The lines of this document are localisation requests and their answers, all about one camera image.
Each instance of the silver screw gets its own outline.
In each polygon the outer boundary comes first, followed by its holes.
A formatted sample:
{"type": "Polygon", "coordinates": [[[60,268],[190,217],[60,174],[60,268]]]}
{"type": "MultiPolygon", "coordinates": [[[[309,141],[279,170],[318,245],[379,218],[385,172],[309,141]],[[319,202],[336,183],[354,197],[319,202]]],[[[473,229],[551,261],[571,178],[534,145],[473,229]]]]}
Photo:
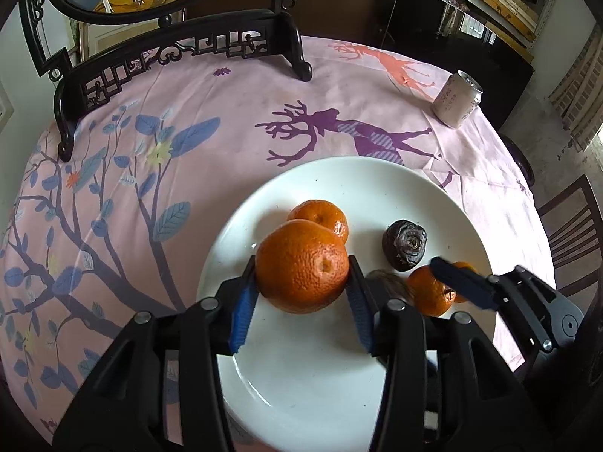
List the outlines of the silver screw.
{"type": "Polygon", "coordinates": [[[465,311],[459,311],[454,313],[454,319],[462,325],[468,325],[471,323],[471,315],[465,311]]]}
{"type": "Polygon", "coordinates": [[[215,297],[206,297],[201,301],[201,307],[206,311],[213,311],[218,307],[218,300],[215,297]]]}
{"type": "Polygon", "coordinates": [[[135,323],[137,323],[139,325],[144,325],[145,323],[148,323],[150,320],[151,320],[151,314],[147,311],[141,311],[140,313],[136,313],[136,316],[134,316],[135,323]]]}
{"type": "Polygon", "coordinates": [[[390,299],[387,301],[387,307],[391,311],[402,311],[406,307],[406,304],[404,304],[402,299],[390,299]]]}

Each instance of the round plate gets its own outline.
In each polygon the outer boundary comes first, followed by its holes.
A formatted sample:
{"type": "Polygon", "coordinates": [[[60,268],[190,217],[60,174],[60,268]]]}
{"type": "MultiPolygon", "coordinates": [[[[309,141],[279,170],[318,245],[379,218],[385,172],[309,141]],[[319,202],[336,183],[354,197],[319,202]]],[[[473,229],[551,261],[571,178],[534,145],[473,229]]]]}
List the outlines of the round plate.
{"type": "MultiPolygon", "coordinates": [[[[239,207],[207,256],[198,299],[214,295],[221,282],[240,276],[256,245],[308,199],[329,200],[346,214],[346,248],[364,274],[390,268],[381,236],[402,218],[427,231],[421,264],[440,255],[491,273],[471,222],[435,184],[387,161],[336,157],[282,173],[239,207]]],[[[455,304],[444,317],[460,308],[492,338],[493,312],[455,304]]],[[[234,357],[219,357],[218,363],[231,414],[266,444],[283,452],[368,450],[385,370],[364,352],[345,292],[310,315],[284,313],[260,295],[245,345],[234,357]]]]}

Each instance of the oval frame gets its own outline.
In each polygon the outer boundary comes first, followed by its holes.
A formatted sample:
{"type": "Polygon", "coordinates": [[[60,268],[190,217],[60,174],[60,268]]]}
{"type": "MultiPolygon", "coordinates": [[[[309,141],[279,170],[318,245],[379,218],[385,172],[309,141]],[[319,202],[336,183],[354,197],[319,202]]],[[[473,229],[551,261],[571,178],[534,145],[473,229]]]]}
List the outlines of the oval frame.
{"type": "Polygon", "coordinates": [[[172,14],[197,0],[176,0],[162,6],[136,12],[107,14],[92,12],[75,6],[70,0],[50,0],[55,8],[74,20],[98,25],[121,25],[153,20],[172,14]]]}

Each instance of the pink cloth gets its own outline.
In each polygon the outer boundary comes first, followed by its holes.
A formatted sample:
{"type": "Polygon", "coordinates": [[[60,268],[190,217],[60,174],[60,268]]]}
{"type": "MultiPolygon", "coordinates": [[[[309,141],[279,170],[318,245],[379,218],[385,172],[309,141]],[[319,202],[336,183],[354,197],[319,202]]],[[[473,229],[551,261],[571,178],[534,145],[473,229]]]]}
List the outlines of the pink cloth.
{"type": "MultiPolygon", "coordinates": [[[[422,172],[467,213],[494,273],[521,264],[554,284],[532,195],[481,110],[458,130],[430,112],[448,72],[357,44],[305,38],[304,49],[309,83],[281,56],[184,56],[85,117],[70,163],[57,161],[56,127],[40,138],[0,251],[0,355],[14,399],[49,441],[133,313],[195,302],[232,212],[305,161],[364,155],[422,172]]],[[[517,365],[502,324],[494,340],[517,365]]],[[[172,392],[177,365],[168,379],[172,392]]]]}

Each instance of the orange deer print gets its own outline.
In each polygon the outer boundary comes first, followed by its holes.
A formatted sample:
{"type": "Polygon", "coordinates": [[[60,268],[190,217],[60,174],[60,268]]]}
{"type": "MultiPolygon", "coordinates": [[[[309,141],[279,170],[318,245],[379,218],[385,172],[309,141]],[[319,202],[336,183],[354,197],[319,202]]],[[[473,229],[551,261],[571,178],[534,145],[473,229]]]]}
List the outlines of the orange deer print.
{"type": "Polygon", "coordinates": [[[416,61],[404,61],[399,60],[379,49],[371,49],[367,46],[361,46],[360,44],[352,44],[352,43],[333,43],[330,44],[329,47],[332,47],[337,52],[341,54],[351,54],[352,56],[344,56],[346,60],[357,60],[361,56],[369,55],[374,56],[379,60],[381,65],[385,68],[385,70],[390,74],[393,80],[396,81],[400,86],[406,87],[409,89],[417,90],[424,98],[429,101],[432,101],[432,98],[425,93],[426,88],[433,87],[435,85],[434,82],[430,84],[421,83],[414,78],[408,76],[408,71],[412,71],[417,73],[418,75],[427,76],[424,73],[420,73],[417,70],[413,70],[412,68],[408,68],[410,64],[417,64],[416,61]]]}

